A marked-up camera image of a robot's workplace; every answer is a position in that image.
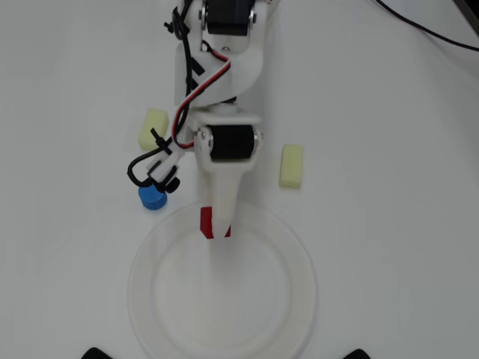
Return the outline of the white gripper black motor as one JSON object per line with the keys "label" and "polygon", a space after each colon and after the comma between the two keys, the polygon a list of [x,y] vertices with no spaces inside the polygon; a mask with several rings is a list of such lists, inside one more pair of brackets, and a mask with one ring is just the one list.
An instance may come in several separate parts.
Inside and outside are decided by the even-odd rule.
{"label": "white gripper black motor", "polygon": [[211,207],[214,239],[226,237],[231,226],[241,179],[254,167],[263,144],[260,123],[259,116],[245,111],[192,114],[195,155],[206,169],[198,169],[198,202]]}

